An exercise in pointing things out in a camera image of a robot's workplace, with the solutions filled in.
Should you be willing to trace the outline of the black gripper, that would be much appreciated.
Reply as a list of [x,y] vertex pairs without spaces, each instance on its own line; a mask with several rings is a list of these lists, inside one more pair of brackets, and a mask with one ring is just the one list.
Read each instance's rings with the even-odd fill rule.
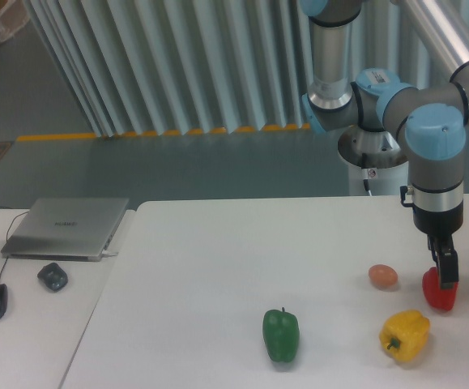
[[[458,253],[450,236],[463,225],[463,205],[444,212],[430,212],[413,206],[414,225],[427,237],[428,250],[437,263],[441,289],[452,289],[459,282]],[[433,237],[439,239],[434,245]]]

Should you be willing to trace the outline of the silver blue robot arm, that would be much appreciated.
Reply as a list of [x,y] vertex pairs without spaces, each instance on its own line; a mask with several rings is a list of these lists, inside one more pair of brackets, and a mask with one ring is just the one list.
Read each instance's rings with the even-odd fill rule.
[[392,138],[408,162],[401,203],[428,238],[439,285],[458,283],[453,235],[463,223],[464,149],[469,125],[469,28],[447,1],[401,1],[448,83],[419,89],[384,70],[348,78],[351,24],[359,1],[303,1],[312,34],[313,82],[302,97],[317,132],[345,126]]

